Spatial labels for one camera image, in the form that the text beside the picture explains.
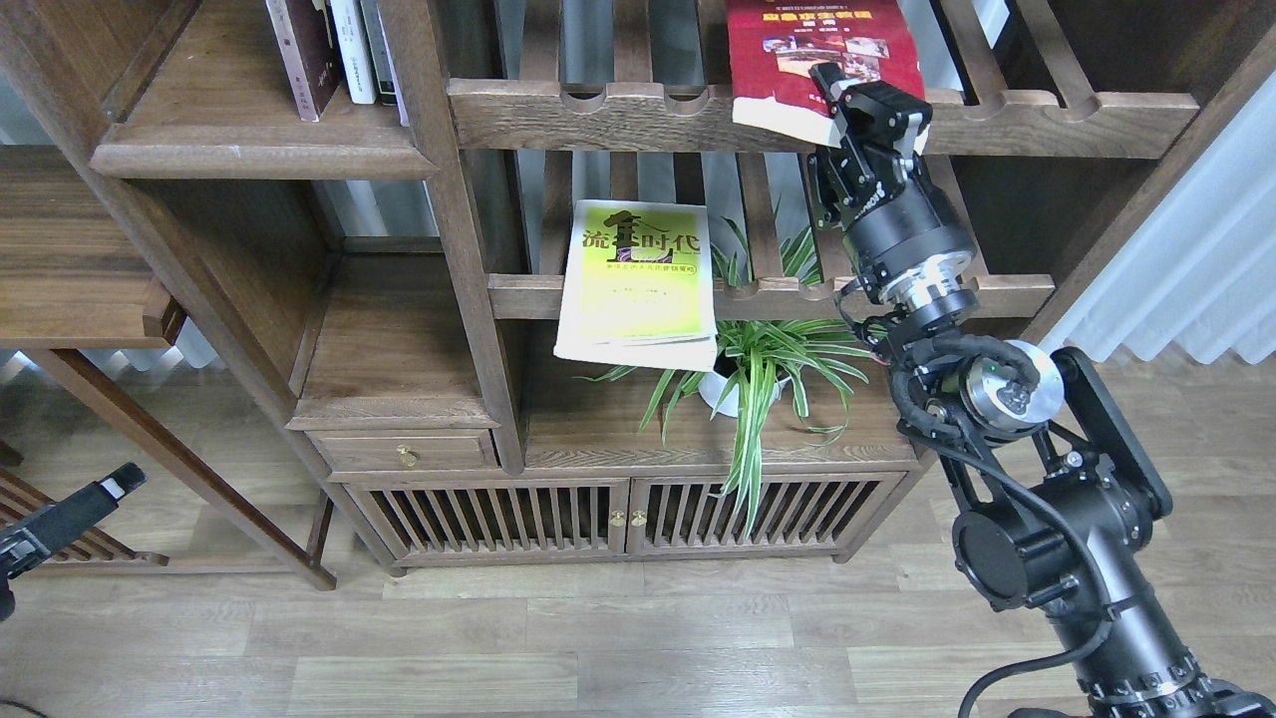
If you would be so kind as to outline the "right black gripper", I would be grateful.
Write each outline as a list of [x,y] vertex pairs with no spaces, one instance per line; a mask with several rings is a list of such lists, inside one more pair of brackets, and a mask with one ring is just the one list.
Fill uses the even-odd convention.
[[852,82],[833,61],[809,75],[838,139],[806,158],[812,218],[843,228],[873,304],[929,305],[952,295],[968,304],[960,274],[974,240],[917,156],[931,105],[887,82]]

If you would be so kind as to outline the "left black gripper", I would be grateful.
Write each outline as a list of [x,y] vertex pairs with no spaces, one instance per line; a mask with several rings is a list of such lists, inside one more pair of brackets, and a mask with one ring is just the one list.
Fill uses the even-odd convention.
[[40,566],[54,553],[68,548],[96,523],[119,508],[122,496],[147,480],[137,463],[119,467],[103,480],[91,482],[59,502],[40,508],[20,520],[19,529],[6,529],[1,538],[1,621],[17,608],[10,580]]

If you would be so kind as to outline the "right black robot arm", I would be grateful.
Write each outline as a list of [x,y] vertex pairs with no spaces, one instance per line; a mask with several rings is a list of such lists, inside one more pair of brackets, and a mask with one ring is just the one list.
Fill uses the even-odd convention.
[[975,246],[915,149],[930,106],[835,61],[810,75],[835,122],[806,159],[812,218],[843,227],[855,284],[888,306],[849,326],[887,363],[900,432],[940,459],[956,568],[993,610],[1044,610],[1063,645],[984,673],[960,714],[995,682],[1072,664],[1095,717],[1271,717],[1199,668],[1134,562],[1174,504],[1088,355],[961,330]]

